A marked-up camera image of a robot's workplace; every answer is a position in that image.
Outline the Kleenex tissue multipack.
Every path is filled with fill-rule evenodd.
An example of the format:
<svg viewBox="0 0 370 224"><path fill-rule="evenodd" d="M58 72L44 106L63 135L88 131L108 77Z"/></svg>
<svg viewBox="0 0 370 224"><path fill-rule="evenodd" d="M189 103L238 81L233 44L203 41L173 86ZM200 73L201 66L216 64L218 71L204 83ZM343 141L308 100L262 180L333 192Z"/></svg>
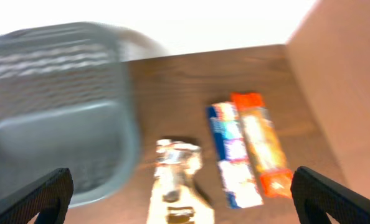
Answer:
<svg viewBox="0 0 370 224"><path fill-rule="evenodd" d="M228 101L214 103L207 108L207 117L229 207L239 209L263 205L235 106Z"/></svg>

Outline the Panifee snack bag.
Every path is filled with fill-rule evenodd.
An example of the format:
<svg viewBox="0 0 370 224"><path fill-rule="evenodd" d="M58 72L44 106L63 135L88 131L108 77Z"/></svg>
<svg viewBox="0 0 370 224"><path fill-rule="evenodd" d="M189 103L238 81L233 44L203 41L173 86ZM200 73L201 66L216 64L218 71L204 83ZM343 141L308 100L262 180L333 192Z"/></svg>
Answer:
<svg viewBox="0 0 370 224"><path fill-rule="evenodd" d="M194 178L203 167L201 147L159 139L156 153L147 224L213 224L214 209Z"/></svg>

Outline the grey plastic basket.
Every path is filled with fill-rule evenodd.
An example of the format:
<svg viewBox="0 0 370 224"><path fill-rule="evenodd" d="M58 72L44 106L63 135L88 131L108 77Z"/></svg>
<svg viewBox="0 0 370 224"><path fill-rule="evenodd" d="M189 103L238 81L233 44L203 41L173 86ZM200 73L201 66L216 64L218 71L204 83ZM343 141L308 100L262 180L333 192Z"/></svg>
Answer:
<svg viewBox="0 0 370 224"><path fill-rule="evenodd" d="M118 192L141 150L128 62L164 55L96 22L0 35L0 201L57 168L71 172L72 207Z"/></svg>

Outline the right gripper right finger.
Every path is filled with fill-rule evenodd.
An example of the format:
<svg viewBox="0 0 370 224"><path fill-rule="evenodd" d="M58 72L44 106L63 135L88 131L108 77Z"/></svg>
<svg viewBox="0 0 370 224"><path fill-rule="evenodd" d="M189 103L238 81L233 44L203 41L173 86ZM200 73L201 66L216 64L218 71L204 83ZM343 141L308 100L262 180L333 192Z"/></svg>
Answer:
<svg viewBox="0 0 370 224"><path fill-rule="evenodd" d="M370 223L370 199L300 166L293 175L293 203L302 224Z"/></svg>

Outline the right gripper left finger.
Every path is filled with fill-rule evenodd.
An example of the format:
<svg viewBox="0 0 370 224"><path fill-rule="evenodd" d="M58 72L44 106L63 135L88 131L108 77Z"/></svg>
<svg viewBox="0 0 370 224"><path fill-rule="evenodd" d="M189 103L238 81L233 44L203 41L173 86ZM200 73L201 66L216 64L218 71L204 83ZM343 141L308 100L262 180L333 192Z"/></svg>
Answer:
<svg viewBox="0 0 370 224"><path fill-rule="evenodd" d="M53 170L0 200L0 223L63 224L73 193L70 170Z"/></svg>

